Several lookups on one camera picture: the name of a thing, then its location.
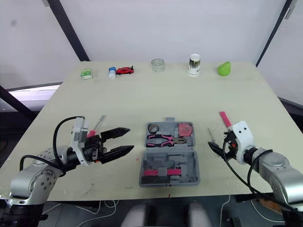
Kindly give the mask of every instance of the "beige tabletop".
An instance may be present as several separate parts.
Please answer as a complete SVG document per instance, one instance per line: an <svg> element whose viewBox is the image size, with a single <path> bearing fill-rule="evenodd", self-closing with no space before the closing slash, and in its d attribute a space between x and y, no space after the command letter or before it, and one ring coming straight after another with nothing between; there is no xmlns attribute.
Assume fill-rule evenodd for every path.
<svg viewBox="0 0 303 227"><path fill-rule="evenodd" d="M244 120L252 131L257 147L271 148L285 155L291 165L303 172L303 136L269 85L249 62L232 62L227 77L216 73L221 62L204 63L197 78L187 75L186 63L166 64L155 73L149 63L82 62L63 82L28 128L0 169L0 196L7 197L9 184L18 172L20 158L36 155L52 146L56 125L64 118L84 115L93 128L101 115L106 119L100 130L127 127L123 137L108 140L107 149L134 145L124 156L104 165L78 166L59 178L49 200L113 200L182 196L207 196L249 193L224 161L210 150L208 128L220 145L226 130L219 111L226 111L232 123ZM108 78L108 68L134 65L135 73ZM92 68L93 79L81 80L80 70ZM198 186L141 188L138 184L146 124L175 117L189 121L195 128L201 182ZM69 145L73 122L59 131L57 145ZM26 160L25 166L32 160ZM230 161L246 178L248 165ZM270 192L269 185L256 173L253 186Z"/></svg>

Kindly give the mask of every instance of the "toy car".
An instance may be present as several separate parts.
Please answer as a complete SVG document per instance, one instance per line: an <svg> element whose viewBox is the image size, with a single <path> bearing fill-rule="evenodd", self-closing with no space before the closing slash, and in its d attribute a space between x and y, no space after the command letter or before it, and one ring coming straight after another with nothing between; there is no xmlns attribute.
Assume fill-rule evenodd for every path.
<svg viewBox="0 0 303 227"><path fill-rule="evenodd" d="M121 75L121 74L131 74L134 72L134 67L123 67L120 69L117 69L116 74Z"/></svg>

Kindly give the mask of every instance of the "green box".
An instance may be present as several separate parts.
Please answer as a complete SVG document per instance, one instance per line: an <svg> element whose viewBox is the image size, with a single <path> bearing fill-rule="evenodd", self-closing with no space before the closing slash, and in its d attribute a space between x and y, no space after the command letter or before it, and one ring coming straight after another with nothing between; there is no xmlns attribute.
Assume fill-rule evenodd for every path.
<svg viewBox="0 0 303 227"><path fill-rule="evenodd" d="M91 79L93 78L93 74L91 68L81 70L81 79Z"/></svg>

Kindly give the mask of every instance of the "glass cup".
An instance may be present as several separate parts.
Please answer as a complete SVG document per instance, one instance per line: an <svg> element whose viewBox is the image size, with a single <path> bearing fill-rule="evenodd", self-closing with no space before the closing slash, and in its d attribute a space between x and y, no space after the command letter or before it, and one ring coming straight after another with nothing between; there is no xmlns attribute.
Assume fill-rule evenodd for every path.
<svg viewBox="0 0 303 227"><path fill-rule="evenodd" d="M159 58L152 60L151 68L154 72L163 72L165 70L164 60Z"/></svg>

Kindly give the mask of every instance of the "pink-handled pliers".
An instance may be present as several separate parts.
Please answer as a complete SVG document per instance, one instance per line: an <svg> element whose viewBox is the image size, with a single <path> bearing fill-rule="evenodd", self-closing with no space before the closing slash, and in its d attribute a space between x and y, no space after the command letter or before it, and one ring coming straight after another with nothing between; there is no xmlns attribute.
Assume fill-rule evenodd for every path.
<svg viewBox="0 0 303 227"><path fill-rule="evenodd" d="M151 140L151 139L164 139L164 140L168 140L164 143L158 143L158 144L154 144L154 143L147 143L146 147L148 148L162 148L162 147L172 147L174 144L183 144L186 143L186 139L182 138L182 137L173 137L172 135L162 135L162 134L156 134L156 135L150 135L147 136L147 139Z"/></svg>

